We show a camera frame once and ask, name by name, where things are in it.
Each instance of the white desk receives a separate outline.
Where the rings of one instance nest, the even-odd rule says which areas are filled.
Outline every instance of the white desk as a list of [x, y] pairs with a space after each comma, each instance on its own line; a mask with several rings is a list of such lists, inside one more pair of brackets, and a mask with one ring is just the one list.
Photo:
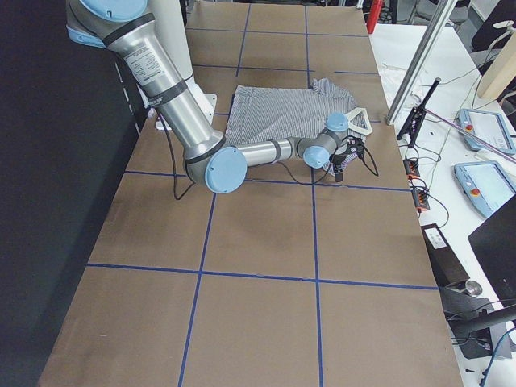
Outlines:
[[[407, 69], [424, 31], [425, 27], [423, 26], [377, 25], [370, 39], [378, 68], [380, 69], [382, 65], [388, 65]], [[464, 75], [474, 68], [475, 65], [453, 28], [446, 27], [424, 67], [419, 78], [420, 84], [431, 85], [436, 77], [440, 77], [442, 83], [445, 83], [453, 78]], [[472, 107], [476, 86], [474, 86], [473, 89], [471, 89], [471, 87], [478, 79], [479, 73], [475, 70], [448, 85], [440, 85], [428, 102], [427, 108], [444, 118], [455, 118], [464, 100], [463, 108]], [[383, 82], [382, 80], [382, 83], [386, 94], [395, 94], [397, 87], [399, 87], [399, 85], [395, 85], [396, 82]], [[428, 89], [428, 87], [423, 88], [425, 93]], [[469, 90], [471, 90], [471, 93], [469, 97], [466, 98]], [[483, 106], [488, 102], [487, 100], [476, 98], [475, 108]], [[399, 114], [394, 124], [397, 131], [402, 127], [409, 110], [410, 108], [407, 107]], [[482, 110], [502, 113], [500, 106], [496, 102], [488, 103], [486, 106], [482, 107]], [[506, 122], [510, 130], [514, 131], [509, 121], [506, 120]], [[450, 127], [444, 123], [426, 121], [418, 136], [418, 145], [439, 152], [449, 128]], [[405, 151], [406, 148], [401, 148], [402, 155], [405, 154]], [[409, 152], [410, 156], [414, 156], [414, 151], [410, 150]], [[435, 158], [435, 155], [429, 152], [419, 150], [419, 153], [420, 156]], [[482, 297], [497, 300], [497, 296], [490, 283], [487, 281], [468, 242], [468, 235], [480, 226], [484, 219], [474, 210], [468, 199], [464, 196], [452, 172], [453, 165], [457, 163], [477, 161], [474, 155], [475, 152], [469, 151], [464, 145], [462, 136], [452, 128], [441, 153], [443, 159], [435, 168], [431, 194], [443, 202], [450, 211], [450, 219], [447, 225], [442, 229], [442, 232], [455, 254], [458, 256], [469, 276], [482, 285], [484, 289]], [[426, 181], [427, 184], [430, 184], [433, 163], [430, 160], [424, 159], [421, 161], [421, 164], [420, 172], [422, 179]], [[429, 223], [443, 224], [446, 219], [444, 209], [432, 200], [430, 204], [431, 210], [422, 213], [419, 219], [420, 223], [422, 225]], [[500, 307], [499, 303], [494, 305], [495, 309], [500, 309]], [[513, 340], [516, 339], [516, 335], [512, 334], [512, 337]], [[487, 367], [489, 358], [467, 360], [462, 356], [460, 349], [457, 347], [456, 358], [464, 386], [477, 387], [481, 379], [481, 372]], [[475, 372], [465, 372], [466, 368], [474, 370]], [[510, 387], [514, 386], [514, 381], [516, 381], [516, 359], [497, 360], [489, 373], [487, 386]]]

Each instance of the light blue cap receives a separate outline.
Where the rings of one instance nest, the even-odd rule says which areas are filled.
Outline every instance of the light blue cap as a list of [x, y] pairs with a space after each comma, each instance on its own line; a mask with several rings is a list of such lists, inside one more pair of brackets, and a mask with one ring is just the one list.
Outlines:
[[242, 152], [237, 148], [227, 147], [211, 157], [204, 178], [213, 192], [228, 194], [242, 185], [247, 172], [248, 163]]
[[69, 26], [66, 26], [66, 28], [68, 29], [68, 37], [73, 42], [84, 44], [85, 46], [106, 48], [106, 45], [97, 36], [86, 34], [82, 31], [74, 30]]
[[141, 16], [147, 0], [80, 0], [92, 14], [110, 22], [130, 22]]
[[349, 119], [342, 113], [331, 113], [326, 119], [326, 128], [330, 131], [346, 131], [349, 128]]
[[321, 168], [330, 159], [330, 153], [323, 147], [313, 145], [303, 153], [303, 160], [312, 168]]

